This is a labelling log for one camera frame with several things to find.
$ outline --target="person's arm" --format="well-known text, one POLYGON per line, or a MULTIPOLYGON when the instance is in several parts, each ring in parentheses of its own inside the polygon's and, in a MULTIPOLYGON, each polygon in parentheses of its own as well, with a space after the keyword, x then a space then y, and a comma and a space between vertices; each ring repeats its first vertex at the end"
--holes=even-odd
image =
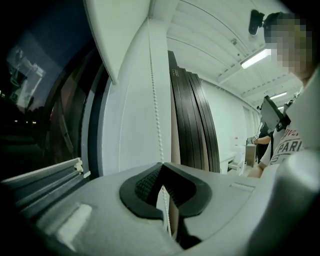
POLYGON ((255 167, 248 175, 248 177, 251 177, 251 178, 260 178, 264 169, 266 168, 267 166, 263 163, 263 162, 260 162, 258 164, 257 167, 255 167))
POLYGON ((265 136, 265 137, 262 137, 262 138, 258 138, 254 141, 254 144, 262 144, 262 145, 267 145, 269 144, 271 138, 270 136, 265 136))
POLYGON ((269 143, 268 148, 266 149, 263 157, 261 158, 260 163, 258 164, 257 167, 252 169, 252 171, 249 173, 248 177, 260 178, 264 169, 270 163, 270 155, 271 155, 271 142, 269 143))

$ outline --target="white ceiling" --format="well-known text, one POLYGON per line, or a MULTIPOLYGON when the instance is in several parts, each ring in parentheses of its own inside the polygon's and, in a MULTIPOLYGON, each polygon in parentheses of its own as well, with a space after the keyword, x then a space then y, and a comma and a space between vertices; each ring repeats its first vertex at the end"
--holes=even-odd
POLYGON ((275 0, 179 0, 167 31, 168 49, 180 67, 254 107, 265 95, 287 92, 274 100, 281 106, 302 86, 293 74, 280 67, 274 56, 247 69, 240 66, 241 61, 265 47, 262 29, 255 38, 249 35, 252 9, 266 16, 288 12, 275 0))

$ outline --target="white wall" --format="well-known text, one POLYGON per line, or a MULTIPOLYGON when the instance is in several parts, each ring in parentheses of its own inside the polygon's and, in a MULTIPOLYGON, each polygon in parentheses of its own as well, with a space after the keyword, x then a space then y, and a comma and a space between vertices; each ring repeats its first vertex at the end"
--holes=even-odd
POLYGON ((249 134, 253 136, 255 125, 254 119, 251 117, 258 115, 258 113, 241 99, 223 89, 219 89, 212 83, 203 80, 202 86, 210 105, 219 151, 231 151, 231 146, 234 145, 236 137, 238 138, 238 145, 246 145, 247 126, 250 127, 249 134), (249 109, 248 123, 244 107, 249 109))
MULTIPOLYGON (((166 31, 160 21, 149 21, 164 161, 171 160, 170 73, 166 31)), ((133 38, 111 84, 104 111, 102 169, 108 175, 159 162, 160 147, 153 98, 148 21, 133 38)))
POLYGON ((253 136, 254 136, 259 132, 261 115, 260 115, 260 113, 257 113, 256 111, 253 110, 252 111, 252 118, 253 118, 253 136))

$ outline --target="ceiling beam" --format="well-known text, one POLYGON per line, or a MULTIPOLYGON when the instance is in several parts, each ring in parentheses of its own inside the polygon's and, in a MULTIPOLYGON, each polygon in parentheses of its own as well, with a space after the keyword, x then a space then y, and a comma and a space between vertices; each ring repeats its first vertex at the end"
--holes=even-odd
POLYGON ((179 0, 151 0, 149 18, 162 20, 168 31, 178 3, 179 0))
POLYGON ((276 80, 273 80, 273 81, 268 82, 268 83, 266 83, 264 85, 256 87, 256 88, 254 88, 252 90, 249 90, 249 91, 247 91, 245 93, 242 93, 241 96, 243 98, 248 98, 248 97, 250 97, 252 95, 263 93, 263 92, 265 92, 265 91, 267 91, 267 90, 269 90, 271 88, 277 87, 277 86, 279 86, 279 85, 281 85, 283 83, 286 83, 286 82, 288 82, 288 81, 290 81, 290 80, 292 80, 294 78, 295 78, 295 76, 292 73, 286 74, 286 75, 281 76, 280 78, 278 78, 276 80))
POLYGON ((235 64, 233 67, 229 68, 226 72, 219 75, 218 77, 218 83, 219 85, 223 84, 227 80, 229 80, 231 77, 233 77, 236 73, 238 73, 242 69, 240 62, 235 64))
MULTIPOLYGON (((288 90, 286 92, 286 95, 284 95, 282 97, 275 98, 273 100, 274 104, 276 104, 278 107, 283 106, 283 104, 285 104, 286 102, 292 100, 292 98, 294 97, 294 93, 297 93, 299 90, 300 90, 299 86, 288 90)), ((261 105, 263 103, 263 101, 264 101, 264 99, 261 98, 259 100, 254 101, 252 103, 252 105, 254 105, 254 106, 261 105)))

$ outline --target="fluorescent light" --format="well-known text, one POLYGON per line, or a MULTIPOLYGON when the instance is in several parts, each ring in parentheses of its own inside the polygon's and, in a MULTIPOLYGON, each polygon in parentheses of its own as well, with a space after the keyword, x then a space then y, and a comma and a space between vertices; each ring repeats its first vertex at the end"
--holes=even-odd
POLYGON ((262 60, 263 58, 267 57, 268 55, 271 55, 270 49, 264 49, 263 51, 260 51, 258 54, 252 56, 248 60, 246 60, 244 63, 241 64, 241 66, 246 69, 250 67, 251 65, 255 64, 256 62, 262 60))
POLYGON ((284 95, 286 95, 286 94, 287 94, 287 93, 286 93, 286 92, 284 92, 284 93, 281 93, 281 94, 278 94, 278 95, 272 96, 272 97, 270 98, 270 100, 273 100, 273 99, 275 99, 275 98, 279 98, 279 97, 284 96, 284 95))

